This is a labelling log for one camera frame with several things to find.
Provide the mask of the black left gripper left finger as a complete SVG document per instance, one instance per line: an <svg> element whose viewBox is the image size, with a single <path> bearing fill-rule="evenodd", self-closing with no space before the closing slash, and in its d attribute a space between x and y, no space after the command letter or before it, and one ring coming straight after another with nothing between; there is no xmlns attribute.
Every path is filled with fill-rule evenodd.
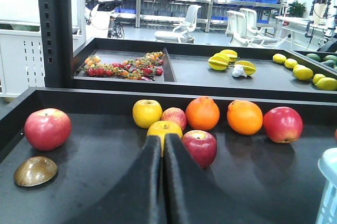
<svg viewBox="0 0 337 224"><path fill-rule="evenodd" d="M117 184L67 223L159 223L160 168L160 137L148 136Z"/></svg>

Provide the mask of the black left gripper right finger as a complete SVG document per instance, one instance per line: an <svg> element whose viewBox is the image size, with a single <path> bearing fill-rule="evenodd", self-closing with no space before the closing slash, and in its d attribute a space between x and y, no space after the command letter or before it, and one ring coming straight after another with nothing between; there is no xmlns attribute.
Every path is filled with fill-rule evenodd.
<svg viewBox="0 0 337 224"><path fill-rule="evenodd" d="M163 187L169 223L269 223L221 190L173 133L165 136Z"/></svg>

